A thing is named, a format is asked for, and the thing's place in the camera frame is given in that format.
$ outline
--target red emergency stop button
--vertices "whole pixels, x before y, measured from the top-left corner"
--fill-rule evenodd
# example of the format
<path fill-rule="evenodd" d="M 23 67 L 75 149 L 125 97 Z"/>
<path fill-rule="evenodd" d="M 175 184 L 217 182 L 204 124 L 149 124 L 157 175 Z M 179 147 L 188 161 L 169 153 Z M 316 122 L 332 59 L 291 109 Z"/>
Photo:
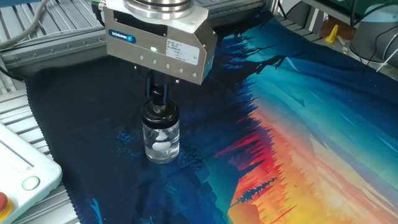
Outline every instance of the red emergency stop button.
<path fill-rule="evenodd" d="M 12 201 L 7 198 L 7 195 L 0 192 L 0 222 L 8 217 L 12 212 Z"/>

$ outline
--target label sticker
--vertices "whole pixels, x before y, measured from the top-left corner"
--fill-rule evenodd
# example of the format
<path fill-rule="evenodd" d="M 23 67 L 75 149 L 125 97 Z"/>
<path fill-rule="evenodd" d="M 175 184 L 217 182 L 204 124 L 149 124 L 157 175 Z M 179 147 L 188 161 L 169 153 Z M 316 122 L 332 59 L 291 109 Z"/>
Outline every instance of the label sticker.
<path fill-rule="evenodd" d="M 137 42 L 137 39 L 134 36 L 129 35 L 129 34 L 123 34 L 122 32 L 119 32 L 119 31 L 116 31 L 116 30 L 110 29 L 109 30 L 109 34 L 112 37 L 115 37 L 115 38 L 118 38 L 118 39 L 121 39 L 121 40 L 125 40 L 125 41 L 128 41 L 128 42 L 133 43 L 133 44 L 135 44 Z"/>
<path fill-rule="evenodd" d="M 198 65 L 199 51 L 198 47 L 184 44 L 176 40 L 167 39 L 166 55 L 168 57 L 172 57 L 192 65 Z"/>

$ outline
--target green button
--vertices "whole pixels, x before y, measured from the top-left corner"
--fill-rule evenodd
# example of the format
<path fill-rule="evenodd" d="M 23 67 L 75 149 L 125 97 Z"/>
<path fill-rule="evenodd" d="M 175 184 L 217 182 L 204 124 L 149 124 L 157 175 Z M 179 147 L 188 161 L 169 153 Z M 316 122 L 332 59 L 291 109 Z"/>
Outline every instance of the green button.
<path fill-rule="evenodd" d="M 26 178 L 23 183 L 22 187 L 25 190 L 33 190 L 40 184 L 40 179 L 38 177 L 28 177 Z"/>

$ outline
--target orange sky print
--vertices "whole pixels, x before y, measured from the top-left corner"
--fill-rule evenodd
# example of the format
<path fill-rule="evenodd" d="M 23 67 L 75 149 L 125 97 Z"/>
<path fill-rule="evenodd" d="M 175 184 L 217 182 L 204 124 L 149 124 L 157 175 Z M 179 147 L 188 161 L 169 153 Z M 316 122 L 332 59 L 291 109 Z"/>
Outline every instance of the orange sky print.
<path fill-rule="evenodd" d="M 389 200 L 327 144 L 311 136 L 301 138 L 282 122 L 271 124 L 263 110 L 255 110 L 251 118 L 269 130 L 272 146 L 263 144 L 258 132 L 234 144 L 259 141 L 251 149 L 258 152 L 252 164 L 263 161 L 239 180 L 228 212 L 234 224 L 398 223 L 398 211 Z M 216 156 L 233 150 L 225 149 Z M 239 201 L 257 188 L 250 200 Z"/>

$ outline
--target glass jar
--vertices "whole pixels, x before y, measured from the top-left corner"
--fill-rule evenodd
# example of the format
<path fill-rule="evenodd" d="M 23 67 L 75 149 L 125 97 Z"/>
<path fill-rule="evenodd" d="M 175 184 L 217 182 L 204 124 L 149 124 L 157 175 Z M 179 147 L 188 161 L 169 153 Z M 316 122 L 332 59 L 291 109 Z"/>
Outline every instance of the glass jar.
<path fill-rule="evenodd" d="M 152 129 L 145 124 L 142 127 L 145 153 L 149 160 L 163 164 L 178 156 L 180 151 L 180 126 L 178 122 L 165 129 Z"/>
<path fill-rule="evenodd" d="M 180 151 L 178 107 L 173 102 L 157 106 L 148 101 L 142 110 L 145 153 L 158 164 L 171 162 Z"/>

